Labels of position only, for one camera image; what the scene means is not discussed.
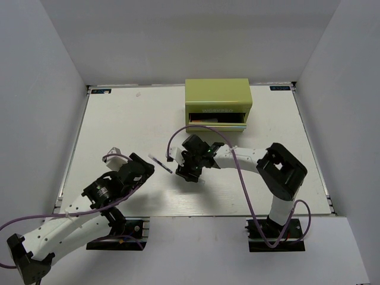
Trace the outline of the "green metal drawer toolbox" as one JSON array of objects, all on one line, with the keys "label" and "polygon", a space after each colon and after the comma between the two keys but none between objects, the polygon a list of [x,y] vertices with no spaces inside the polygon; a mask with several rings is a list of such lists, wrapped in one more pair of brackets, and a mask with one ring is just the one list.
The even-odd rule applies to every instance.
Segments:
[{"label": "green metal drawer toolbox", "polygon": [[[247,78],[185,80],[185,124],[206,125],[219,131],[242,132],[253,105]],[[217,118],[217,123],[190,119]]]}]

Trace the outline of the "orange cap highlighter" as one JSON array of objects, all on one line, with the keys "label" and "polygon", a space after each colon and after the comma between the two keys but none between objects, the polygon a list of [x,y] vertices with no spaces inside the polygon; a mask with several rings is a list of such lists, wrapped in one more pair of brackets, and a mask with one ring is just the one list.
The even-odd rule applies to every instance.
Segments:
[{"label": "orange cap highlighter", "polygon": [[217,118],[190,119],[189,122],[194,122],[194,123],[217,123],[218,119]]}]

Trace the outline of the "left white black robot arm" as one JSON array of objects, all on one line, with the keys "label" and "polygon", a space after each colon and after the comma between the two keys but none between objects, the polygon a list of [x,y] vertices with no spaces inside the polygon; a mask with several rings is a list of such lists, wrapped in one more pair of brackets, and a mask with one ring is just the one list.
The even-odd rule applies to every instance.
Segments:
[{"label": "left white black robot arm", "polygon": [[117,206],[142,187],[153,175],[154,166],[135,153],[107,154],[103,161],[109,171],[85,187],[62,214],[31,232],[7,239],[24,284],[40,284],[62,257],[89,242],[130,235]]}]

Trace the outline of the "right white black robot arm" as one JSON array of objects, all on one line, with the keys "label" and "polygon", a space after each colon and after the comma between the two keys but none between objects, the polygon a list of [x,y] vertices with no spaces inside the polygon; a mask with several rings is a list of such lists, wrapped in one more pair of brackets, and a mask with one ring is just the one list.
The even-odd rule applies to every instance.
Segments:
[{"label": "right white black robot arm", "polygon": [[265,149],[231,148],[223,142],[208,145],[199,136],[191,135],[182,147],[170,147],[167,159],[177,162],[176,174],[187,182],[197,183],[204,168],[259,174],[273,195],[267,216],[269,232],[280,237],[289,231],[288,218],[308,171],[282,144],[274,142]]}]

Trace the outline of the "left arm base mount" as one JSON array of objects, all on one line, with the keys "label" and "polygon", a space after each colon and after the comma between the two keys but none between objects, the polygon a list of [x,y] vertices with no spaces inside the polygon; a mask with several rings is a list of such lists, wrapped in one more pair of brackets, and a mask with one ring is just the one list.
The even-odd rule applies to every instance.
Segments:
[{"label": "left arm base mount", "polygon": [[93,251],[142,251],[148,241],[149,218],[126,218],[120,225],[112,227],[86,245]]}]

